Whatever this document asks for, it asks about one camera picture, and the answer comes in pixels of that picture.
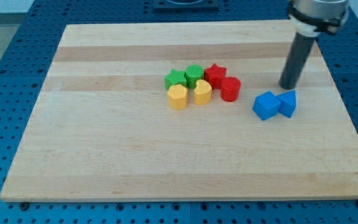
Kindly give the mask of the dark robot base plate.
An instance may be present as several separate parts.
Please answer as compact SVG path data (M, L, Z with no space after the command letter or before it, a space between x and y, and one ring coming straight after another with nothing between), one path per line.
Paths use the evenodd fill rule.
M153 9L218 9L219 0L153 0Z

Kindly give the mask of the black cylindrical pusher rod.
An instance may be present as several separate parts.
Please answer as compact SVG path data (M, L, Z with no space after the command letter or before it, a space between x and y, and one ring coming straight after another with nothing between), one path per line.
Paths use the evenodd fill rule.
M315 38L296 33L279 79L279 85L285 90L296 87L305 63L310 55Z

